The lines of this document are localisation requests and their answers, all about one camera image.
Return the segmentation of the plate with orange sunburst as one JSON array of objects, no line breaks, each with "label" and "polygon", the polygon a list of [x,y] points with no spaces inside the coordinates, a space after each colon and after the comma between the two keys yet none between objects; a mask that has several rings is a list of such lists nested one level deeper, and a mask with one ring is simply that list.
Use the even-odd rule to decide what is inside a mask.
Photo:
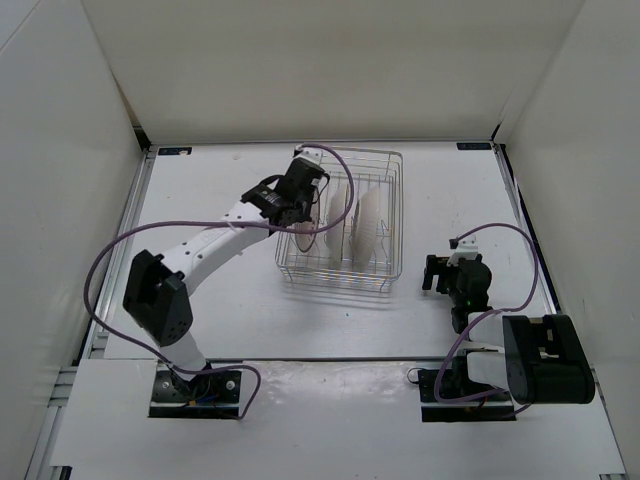
[{"label": "plate with orange sunburst", "polygon": [[307,253],[315,243],[317,234],[311,233],[311,230],[315,231],[319,226],[320,217],[320,200],[319,194],[314,194],[314,199],[311,204],[310,220],[295,225],[296,234],[294,241],[296,248],[300,253]]}]

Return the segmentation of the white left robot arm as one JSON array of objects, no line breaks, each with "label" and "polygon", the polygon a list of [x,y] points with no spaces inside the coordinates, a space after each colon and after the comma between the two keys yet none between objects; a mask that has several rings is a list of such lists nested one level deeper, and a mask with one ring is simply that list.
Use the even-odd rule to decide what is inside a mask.
[{"label": "white left robot arm", "polygon": [[317,149],[299,149],[275,187],[252,187],[221,217],[219,228],[205,228],[161,253],[143,250],[132,260],[123,308],[144,329],[175,368],[175,388],[188,400],[206,395],[207,361],[190,333],[190,296],[212,273],[273,234],[311,218],[311,204],[324,169]]}]

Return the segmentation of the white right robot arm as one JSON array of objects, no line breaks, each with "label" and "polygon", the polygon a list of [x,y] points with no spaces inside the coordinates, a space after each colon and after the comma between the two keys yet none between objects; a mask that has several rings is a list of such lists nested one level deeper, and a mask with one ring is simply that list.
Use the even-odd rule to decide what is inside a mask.
[{"label": "white right robot arm", "polygon": [[465,403],[511,398],[532,404],[588,404],[595,379],[571,318],[520,315],[489,305],[492,273],[481,255],[453,260],[429,255],[422,288],[449,297],[452,353],[419,374],[429,401]]}]

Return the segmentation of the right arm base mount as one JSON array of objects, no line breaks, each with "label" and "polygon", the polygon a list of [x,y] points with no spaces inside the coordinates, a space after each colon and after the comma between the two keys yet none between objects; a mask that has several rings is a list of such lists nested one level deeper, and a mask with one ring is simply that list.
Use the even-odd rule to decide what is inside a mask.
[{"label": "right arm base mount", "polygon": [[[481,423],[509,422],[516,420],[514,403],[508,393],[499,392],[483,396],[470,402],[438,402],[434,386],[438,369],[410,368],[406,374],[408,382],[419,391],[421,421],[423,423]],[[472,396],[492,390],[486,384],[476,383],[464,373],[453,373],[447,369],[442,380],[440,395],[444,399]]]}]

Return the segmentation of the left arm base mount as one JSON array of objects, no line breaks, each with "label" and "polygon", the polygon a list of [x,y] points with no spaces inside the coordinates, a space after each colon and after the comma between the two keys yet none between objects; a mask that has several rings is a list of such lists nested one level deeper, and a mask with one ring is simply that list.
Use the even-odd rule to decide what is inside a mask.
[{"label": "left arm base mount", "polygon": [[242,373],[225,370],[181,379],[166,367],[156,370],[148,417],[156,419],[220,419],[239,416]]}]

